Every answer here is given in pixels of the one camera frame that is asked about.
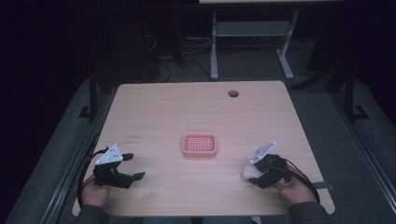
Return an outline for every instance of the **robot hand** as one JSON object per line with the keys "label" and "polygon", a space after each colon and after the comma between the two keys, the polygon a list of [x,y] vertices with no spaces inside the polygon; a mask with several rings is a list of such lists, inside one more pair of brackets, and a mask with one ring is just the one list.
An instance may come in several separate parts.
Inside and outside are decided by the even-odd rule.
{"label": "robot hand", "polygon": [[117,170],[117,167],[122,161],[129,161],[133,157],[134,154],[132,153],[121,155],[119,147],[117,144],[114,144],[95,163],[93,173],[96,177],[96,185],[110,185],[117,188],[128,189],[134,181],[141,180],[145,175],[145,172],[134,175],[125,175],[119,173]]}
{"label": "robot hand", "polygon": [[265,189],[281,180],[283,180],[284,185],[289,184],[291,176],[285,172],[287,169],[288,163],[284,159],[278,155],[267,154],[262,160],[246,165],[242,171],[242,177]]}

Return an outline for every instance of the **pink container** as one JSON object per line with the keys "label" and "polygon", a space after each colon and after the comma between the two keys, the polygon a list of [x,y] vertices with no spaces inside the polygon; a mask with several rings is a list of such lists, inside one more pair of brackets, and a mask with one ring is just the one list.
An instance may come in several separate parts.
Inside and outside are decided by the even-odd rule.
{"label": "pink container", "polygon": [[187,133],[183,139],[183,155],[188,158],[211,158],[217,153],[216,136],[211,133]]}

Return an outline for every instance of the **wire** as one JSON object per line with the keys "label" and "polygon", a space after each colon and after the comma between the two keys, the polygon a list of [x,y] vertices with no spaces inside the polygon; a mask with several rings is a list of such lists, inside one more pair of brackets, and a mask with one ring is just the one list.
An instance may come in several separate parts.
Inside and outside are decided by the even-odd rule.
{"label": "wire", "polygon": [[200,63],[195,62],[195,61],[192,61],[192,60],[187,60],[187,59],[183,59],[183,61],[184,61],[184,62],[189,62],[189,63],[195,63],[195,64],[197,64],[198,66],[200,66],[200,67],[204,70],[204,72],[205,72],[205,74],[206,74],[206,77],[207,77],[207,79],[209,80],[209,82],[212,81],[212,79],[210,78],[210,75],[206,72],[206,69],[205,69]]}
{"label": "wire", "polygon": [[[216,43],[219,42],[221,39],[222,39],[222,37],[218,38],[216,40]],[[196,48],[193,48],[193,49],[188,49],[188,50],[182,52],[181,55],[185,56],[185,55],[189,55],[189,54],[193,54],[193,53],[199,52],[199,51],[201,51],[203,49],[208,49],[209,47],[211,47],[211,45],[210,45],[211,43],[212,43],[212,40],[209,38],[209,41],[207,41],[203,45],[201,45],[199,47],[196,47]],[[173,56],[167,56],[167,57],[161,56],[160,59],[171,60],[171,59],[174,59],[174,58],[173,58]]]}
{"label": "wire", "polygon": [[301,172],[301,170],[300,170],[296,165],[294,165],[294,163],[292,163],[291,161],[286,160],[286,159],[285,159],[285,161],[288,162],[288,163],[290,163],[294,168],[296,168],[296,170],[298,170],[298,172],[300,172],[302,175],[304,175],[304,177],[305,177],[306,179],[309,180],[308,176],[306,176],[303,172]]}
{"label": "wire", "polygon": [[196,42],[196,43],[201,43],[204,42],[205,40],[210,40],[210,37],[185,37],[184,39],[191,41],[191,42]]}
{"label": "wire", "polygon": [[92,180],[88,181],[87,183],[84,184],[84,186],[82,186],[83,188],[85,188],[85,186],[87,186],[89,183],[91,183],[95,178],[93,178]]}
{"label": "wire", "polygon": [[170,78],[171,78],[171,76],[172,76],[172,71],[171,71],[171,69],[170,69],[168,66],[165,66],[165,65],[163,65],[163,64],[159,64],[159,66],[162,66],[162,67],[164,67],[166,70],[168,70],[168,74],[169,74],[169,75],[168,75],[168,77],[165,79],[165,81],[162,81],[162,80],[161,80],[161,77],[163,77],[163,76],[161,75],[160,72],[158,72],[160,81],[161,81],[162,83],[165,83],[165,82],[167,82],[167,81],[170,80]]}
{"label": "wire", "polygon": [[154,40],[154,46],[152,46],[152,49],[155,49],[157,47],[157,38],[155,38],[154,35],[146,35],[146,37],[151,37]]}
{"label": "wire", "polygon": [[95,153],[93,153],[92,155],[88,155],[86,158],[85,158],[85,161],[82,163],[83,164],[83,166],[82,166],[82,169],[81,169],[81,173],[80,173],[80,175],[79,175],[79,179],[78,179],[78,185],[77,185],[77,199],[78,199],[78,205],[79,205],[79,207],[81,208],[82,207],[82,197],[81,197],[81,192],[82,192],[82,189],[88,184],[88,183],[90,183],[90,182],[88,182],[87,184],[85,184],[85,185],[83,185],[83,182],[84,182],[84,177],[85,177],[85,174],[87,173],[87,170],[88,170],[88,166],[90,165],[90,163],[91,163],[91,160],[96,156],[96,155],[98,155],[98,154],[103,154],[103,153],[106,153],[107,152],[107,150],[108,150],[108,147],[107,148],[105,148],[105,149],[102,149],[102,150],[98,150],[98,151],[96,151]]}
{"label": "wire", "polygon": [[317,200],[317,203],[320,203],[320,197],[319,197],[318,191],[317,191],[317,189],[315,189],[314,185],[312,184],[312,182],[309,179],[305,179],[290,170],[285,170],[285,169],[277,168],[277,167],[273,167],[273,166],[266,166],[266,168],[285,172],[286,174],[291,175],[292,177],[300,180],[304,185],[306,185],[312,191],[312,193],[315,196],[315,199]]}

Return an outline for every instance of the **wooden table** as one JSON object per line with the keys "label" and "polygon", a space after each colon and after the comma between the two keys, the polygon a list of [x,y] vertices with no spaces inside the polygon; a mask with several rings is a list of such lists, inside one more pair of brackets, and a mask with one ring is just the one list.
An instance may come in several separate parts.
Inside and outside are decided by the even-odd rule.
{"label": "wooden table", "polygon": [[[239,96],[230,97],[229,91]],[[217,156],[185,158],[185,133],[215,134]],[[273,141],[277,146],[271,153],[293,161],[311,181],[323,181],[280,81],[122,85],[96,150],[117,143],[121,153],[134,153],[119,171],[146,175],[130,189],[113,188],[105,209],[112,216],[131,217],[287,214],[287,203],[276,190],[260,189],[241,177],[255,147]],[[93,162],[86,177],[92,169]],[[318,192],[332,213],[329,191]],[[73,213],[78,211],[76,203]]]}

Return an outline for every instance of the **dark background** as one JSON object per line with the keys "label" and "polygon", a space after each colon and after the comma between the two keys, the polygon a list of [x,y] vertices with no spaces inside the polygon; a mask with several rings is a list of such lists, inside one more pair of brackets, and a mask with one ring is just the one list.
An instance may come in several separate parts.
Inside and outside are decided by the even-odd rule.
{"label": "dark background", "polygon": [[[155,55],[144,51],[147,42],[141,36],[140,20],[148,16],[151,23],[146,29],[177,54],[183,35],[210,36],[211,14],[160,10],[134,14],[98,12],[83,10],[74,1],[50,0],[3,0],[0,10],[0,222],[4,222],[75,91],[92,72],[101,74],[98,81],[102,91],[122,82],[150,82],[149,65]],[[297,25],[293,35],[304,38],[310,34],[318,41],[309,68],[325,69],[346,60],[396,124],[394,7],[388,1],[347,1],[345,6],[323,14],[323,21],[310,20],[321,12],[302,10],[299,20],[305,21],[304,27]],[[120,33],[123,30],[134,31]],[[129,48],[121,47],[125,35],[135,39]],[[110,62],[92,40],[113,52],[118,60],[131,62],[135,58],[134,63],[122,68]],[[137,52],[143,56],[136,59]],[[103,62],[118,67],[120,75],[109,76]]]}

